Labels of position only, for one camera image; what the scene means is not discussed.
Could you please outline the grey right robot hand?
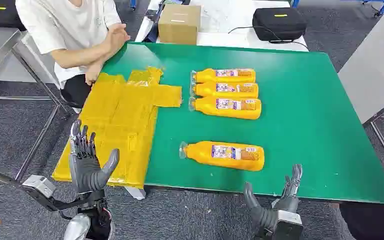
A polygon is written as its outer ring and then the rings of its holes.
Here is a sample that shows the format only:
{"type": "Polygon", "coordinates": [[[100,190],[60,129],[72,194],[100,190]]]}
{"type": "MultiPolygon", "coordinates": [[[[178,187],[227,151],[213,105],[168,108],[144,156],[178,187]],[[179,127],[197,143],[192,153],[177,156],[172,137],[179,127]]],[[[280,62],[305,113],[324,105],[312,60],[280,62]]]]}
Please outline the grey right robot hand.
{"type": "Polygon", "coordinates": [[[246,182],[243,195],[250,208],[252,222],[273,234],[283,234],[287,237],[300,237],[303,231],[301,216],[297,214],[303,169],[301,164],[294,164],[292,176],[285,176],[285,184],[279,199],[272,203],[271,208],[260,205],[253,194],[252,184],[246,182]]]}

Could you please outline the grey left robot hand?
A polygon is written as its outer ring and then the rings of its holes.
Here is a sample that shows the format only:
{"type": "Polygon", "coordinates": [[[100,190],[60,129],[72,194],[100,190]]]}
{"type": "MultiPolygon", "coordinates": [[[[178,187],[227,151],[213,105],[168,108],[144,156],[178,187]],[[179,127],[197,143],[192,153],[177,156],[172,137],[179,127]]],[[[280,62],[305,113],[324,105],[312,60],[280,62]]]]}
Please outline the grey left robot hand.
{"type": "Polygon", "coordinates": [[[69,135],[69,168],[72,183],[79,194],[102,190],[120,161],[120,150],[114,148],[101,167],[95,136],[95,132],[88,135],[88,126],[82,125],[80,119],[73,122],[69,135]]]}

